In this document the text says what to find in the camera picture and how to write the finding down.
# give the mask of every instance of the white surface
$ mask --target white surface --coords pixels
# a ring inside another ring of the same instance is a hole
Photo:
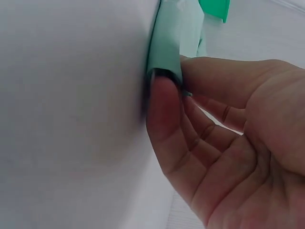
[[[209,56],[236,60],[282,59],[305,68],[305,15],[270,0],[231,0],[228,21],[205,16]],[[174,195],[168,229],[202,229]]]
[[[140,118],[157,1],[0,1],[0,228],[165,227]]]

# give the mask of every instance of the palm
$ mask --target palm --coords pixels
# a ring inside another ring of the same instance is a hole
[[[287,87],[274,88],[284,83],[303,93],[297,87],[305,83],[291,77],[277,81],[261,83],[246,101],[239,98],[238,105],[228,102],[241,109],[197,95],[200,85],[192,85],[192,80],[187,83],[194,97],[182,100],[171,81],[155,81],[147,120],[152,145],[163,172],[209,229],[305,225],[305,156],[299,140],[305,128],[300,98],[305,94],[292,95],[295,103],[286,110]],[[244,135],[215,125],[195,102]],[[292,119],[303,118],[298,120],[303,126],[284,122],[287,113],[294,114]]]

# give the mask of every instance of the finger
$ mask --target finger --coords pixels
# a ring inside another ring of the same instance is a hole
[[[276,60],[246,62],[208,57],[181,62],[186,89],[236,108],[245,108],[253,92],[274,74],[295,66]]]
[[[200,110],[192,98],[184,98],[183,104],[185,113],[200,138],[220,152],[225,151],[239,137],[237,133],[216,125]]]
[[[198,136],[184,111],[181,129],[189,151],[208,169],[221,156],[221,152]]]
[[[236,109],[201,95],[194,95],[192,98],[220,123],[230,129],[243,132],[246,122],[244,109]]]
[[[189,204],[206,168],[187,147],[181,122],[181,100],[171,80],[156,77],[151,89],[147,131],[163,173]]]

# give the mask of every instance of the green paper strip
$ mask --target green paper strip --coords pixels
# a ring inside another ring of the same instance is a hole
[[[148,82],[153,70],[161,69],[183,86],[180,55],[206,56],[203,20],[198,0],[161,0],[148,56]]]

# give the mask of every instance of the white background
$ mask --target white background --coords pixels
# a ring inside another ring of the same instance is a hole
[[[141,117],[158,0],[0,1],[0,228],[164,228]]]

